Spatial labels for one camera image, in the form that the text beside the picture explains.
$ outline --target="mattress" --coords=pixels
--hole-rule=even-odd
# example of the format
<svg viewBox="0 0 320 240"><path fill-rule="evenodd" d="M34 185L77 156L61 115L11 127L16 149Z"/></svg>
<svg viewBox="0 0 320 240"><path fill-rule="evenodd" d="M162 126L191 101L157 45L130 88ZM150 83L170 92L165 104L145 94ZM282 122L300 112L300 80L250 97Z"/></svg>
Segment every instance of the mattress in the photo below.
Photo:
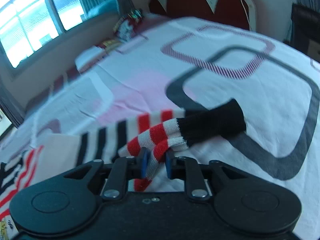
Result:
<svg viewBox="0 0 320 240"><path fill-rule="evenodd" d="M52 97L1 145L0 161L38 147L53 132L81 134L144 112L211 109L235 98L247 131L179 155L204 164L220 160L290 189L303 206L294 232L317 240L318 68L304 54L257 33L193 17L172 20L111 52ZM163 167L147 190L183 190L181 181L165 176Z"/></svg>

